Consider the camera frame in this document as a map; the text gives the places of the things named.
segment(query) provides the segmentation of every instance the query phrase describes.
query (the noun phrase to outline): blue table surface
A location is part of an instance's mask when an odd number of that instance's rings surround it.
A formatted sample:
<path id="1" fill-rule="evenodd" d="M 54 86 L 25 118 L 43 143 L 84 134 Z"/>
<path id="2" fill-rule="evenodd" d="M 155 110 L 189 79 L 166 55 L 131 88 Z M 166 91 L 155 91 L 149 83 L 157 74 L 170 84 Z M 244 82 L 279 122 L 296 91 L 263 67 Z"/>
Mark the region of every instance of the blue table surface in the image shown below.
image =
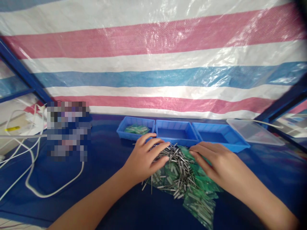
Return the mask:
<path id="1" fill-rule="evenodd" d="M 134 141 L 120 139 L 116 133 L 124 116 L 92 114 L 91 150 L 81 176 L 64 190 L 50 198 L 38 198 L 25 187 L 23 177 L 0 202 L 0 217 L 48 227 L 68 208 L 119 170 L 129 157 Z M 225 121 L 171 119 L 190 122 L 224 124 Z M 28 139 L 31 146 L 35 139 Z M 242 161 L 299 218 L 306 191 L 307 163 L 286 146 L 251 144 L 238 153 Z M 0 169 L 0 194 L 29 167 L 30 154 L 9 161 Z M 80 171 L 78 156 L 65 162 L 55 162 L 47 156 L 42 139 L 40 155 L 30 184 L 39 192 L 49 194 L 73 179 Z M 204 229 L 183 206 L 183 200 L 150 186 L 141 191 L 136 185 L 107 213 L 97 229 Z M 242 202 L 227 192 L 216 200 L 214 229 L 264 229 L 258 218 Z"/>

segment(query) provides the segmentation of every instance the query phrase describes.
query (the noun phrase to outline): hand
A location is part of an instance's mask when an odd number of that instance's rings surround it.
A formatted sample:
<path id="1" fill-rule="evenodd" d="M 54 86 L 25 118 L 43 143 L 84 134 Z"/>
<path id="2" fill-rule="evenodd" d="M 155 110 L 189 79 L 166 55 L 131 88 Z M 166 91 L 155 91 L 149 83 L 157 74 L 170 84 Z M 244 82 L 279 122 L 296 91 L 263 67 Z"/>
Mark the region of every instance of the hand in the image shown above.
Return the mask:
<path id="1" fill-rule="evenodd" d="M 253 193 L 253 188 L 263 186 L 240 158 L 221 144 L 201 142 L 192 146 L 190 153 L 208 177 L 240 200 L 250 199 L 247 196 Z M 201 155 L 211 162 L 212 167 Z"/>
<path id="2" fill-rule="evenodd" d="M 165 156 L 153 163 L 159 153 L 170 145 L 170 142 L 164 142 L 160 138 L 153 138 L 146 143 L 148 138 L 155 137 L 156 135 L 156 133 L 147 133 L 140 137 L 130 157 L 122 167 L 122 170 L 129 175 L 134 185 L 146 180 L 169 160 L 169 157 Z"/>

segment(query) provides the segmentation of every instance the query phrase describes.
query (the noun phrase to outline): yellow tag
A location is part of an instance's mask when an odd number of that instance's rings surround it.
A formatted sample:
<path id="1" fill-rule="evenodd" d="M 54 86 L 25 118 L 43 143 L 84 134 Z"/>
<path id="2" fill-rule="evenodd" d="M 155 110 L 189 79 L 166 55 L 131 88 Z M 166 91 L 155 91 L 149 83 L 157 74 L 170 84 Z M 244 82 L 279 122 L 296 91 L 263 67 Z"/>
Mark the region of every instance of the yellow tag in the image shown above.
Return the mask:
<path id="1" fill-rule="evenodd" d="M 15 127 L 12 127 L 12 128 L 7 128 L 7 129 L 5 129 L 5 131 L 10 132 L 10 131 L 14 131 L 14 130 L 17 130 L 17 129 L 20 129 L 20 126 L 15 126 Z"/>

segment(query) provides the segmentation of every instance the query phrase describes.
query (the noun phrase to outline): blue stripe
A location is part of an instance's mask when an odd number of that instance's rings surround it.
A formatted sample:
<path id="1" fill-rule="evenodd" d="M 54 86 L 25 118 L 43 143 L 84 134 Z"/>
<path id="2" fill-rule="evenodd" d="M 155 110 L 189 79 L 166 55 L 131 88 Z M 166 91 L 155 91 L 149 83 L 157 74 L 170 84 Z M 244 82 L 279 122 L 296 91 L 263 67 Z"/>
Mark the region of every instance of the blue stripe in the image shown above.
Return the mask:
<path id="1" fill-rule="evenodd" d="M 293 85 L 306 72 L 307 62 L 291 62 L 280 66 L 225 66 L 120 73 L 57 72 L 34 75 L 46 88 L 200 86 L 250 89 L 263 84 Z M 0 87 L 11 87 L 15 92 L 13 83 L 15 82 L 12 78 L 2 79 Z"/>
<path id="2" fill-rule="evenodd" d="M 26 89 L 29 88 L 16 76 L 0 80 L 0 97 L 10 96 Z"/>
<path id="3" fill-rule="evenodd" d="M 25 10 L 37 5 L 57 1 L 60 0 L 2 0 L 0 1 L 0 12 Z"/>

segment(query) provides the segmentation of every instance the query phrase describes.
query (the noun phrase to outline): blue plastic tray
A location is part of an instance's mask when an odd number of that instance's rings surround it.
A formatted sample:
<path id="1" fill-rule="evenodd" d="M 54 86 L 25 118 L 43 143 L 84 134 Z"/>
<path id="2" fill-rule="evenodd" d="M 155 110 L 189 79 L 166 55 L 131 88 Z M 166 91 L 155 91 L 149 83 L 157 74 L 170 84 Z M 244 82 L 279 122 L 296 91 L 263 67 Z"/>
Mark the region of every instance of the blue plastic tray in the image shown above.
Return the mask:
<path id="1" fill-rule="evenodd" d="M 186 121 L 156 120 L 156 134 L 166 142 L 186 147 L 199 143 L 191 123 Z"/>
<path id="2" fill-rule="evenodd" d="M 223 144 L 232 152 L 250 148 L 250 145 L 230 125 L 193 122 L 193 126 L 200 141 Z"/>
<path id="3" fill-rule="evenodd" d="M 139 139 L 142 135 L 140 134 L 132 134 L 132 133 L 126 133 L 125 129 L 133 124 L 143 125 L 148 127 L 149 133 L 154 133 L 154 122 L 155 120 L 151 119 L 145 119 L 145 118 L 135 118 L 135 117 L 125 117 L 122 122 L 119 124 L 118 129 L 116 132 L 118 133 L 120 138 L 136 141 Z"/>

